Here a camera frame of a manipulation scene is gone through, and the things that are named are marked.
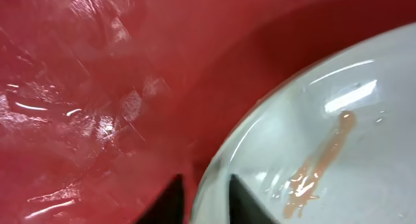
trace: red surface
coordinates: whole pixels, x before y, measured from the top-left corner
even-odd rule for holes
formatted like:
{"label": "red surface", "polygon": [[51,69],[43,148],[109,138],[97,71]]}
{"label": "red surface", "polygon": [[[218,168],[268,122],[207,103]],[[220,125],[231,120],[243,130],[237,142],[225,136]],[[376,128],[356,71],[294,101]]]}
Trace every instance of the red surface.
{"label": "red surface", "polygon": [[258,99],[414,2],[0,0],[0,223],[129,223],[176,173],[189,213]]}

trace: smear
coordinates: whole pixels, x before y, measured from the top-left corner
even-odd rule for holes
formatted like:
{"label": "smear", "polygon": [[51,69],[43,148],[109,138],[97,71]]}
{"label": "smear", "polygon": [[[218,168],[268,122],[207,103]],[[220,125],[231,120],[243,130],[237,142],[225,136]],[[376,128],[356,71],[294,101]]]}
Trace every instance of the smear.
{"label": "smear", "polygon": [[302,167],[291,177],[292,192],[283,211],[285,218],[292,218],[296,209],[299,209],[298,217],[302,217],[302,211],[307,202],[319,198],[314,196],[313,192],[325,171],[336,159],[356,123],[356,115],[353,112],[342,111],[339,115],[338,129],[332,131],[333,136],[330,137],[328,143],[318,147],[312,155],[307,157]]}

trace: white bowl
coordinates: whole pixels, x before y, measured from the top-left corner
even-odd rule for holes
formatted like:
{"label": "white bowl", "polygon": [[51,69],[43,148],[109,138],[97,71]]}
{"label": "white bowl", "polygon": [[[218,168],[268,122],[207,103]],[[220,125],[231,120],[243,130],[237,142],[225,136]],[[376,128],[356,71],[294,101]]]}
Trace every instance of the white bowl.
{"label": "white bowl", "polygon": [[[355,45],[276,88],[213,158],[192,222],[229,223],[228,184],[236,174],[282,224],[415,223],[415,77],[412,24]],[[339,154],[314,180],[318,199],[307,200],[299,217],[300,203],[291,193],[301,197],[307,190],[344,110],[357,123],[342,133]],[[309,179],[303,188],[294,186],[290,181],[308,157]],[[288,218],[292,202],[297,209]]]}

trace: black object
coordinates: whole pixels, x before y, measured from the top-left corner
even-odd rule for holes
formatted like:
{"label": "black object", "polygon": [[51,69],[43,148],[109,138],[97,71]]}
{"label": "black object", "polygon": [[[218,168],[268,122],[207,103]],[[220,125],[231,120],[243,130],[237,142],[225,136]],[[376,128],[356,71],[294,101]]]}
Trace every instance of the black object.
{"label": "black object", "polygon": [[136,224],[182,224],[184,194],[182,175],[177,175]]}
{"label": "black object", "polygon": [[272,215],[259,205],[238,176],[232,175],[229,182],[230,224],[280,224],[271,217]]}

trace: scratched plastic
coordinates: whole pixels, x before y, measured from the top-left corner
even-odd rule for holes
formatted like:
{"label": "scratched plastic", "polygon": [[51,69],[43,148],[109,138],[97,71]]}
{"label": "scratched plastic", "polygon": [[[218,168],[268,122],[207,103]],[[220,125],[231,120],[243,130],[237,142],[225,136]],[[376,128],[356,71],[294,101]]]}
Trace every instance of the scratched plastic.
{"label": "scratched plastic", "polygon": [[0,223],[130,223],[269,90],[415,0],[0,0]]}

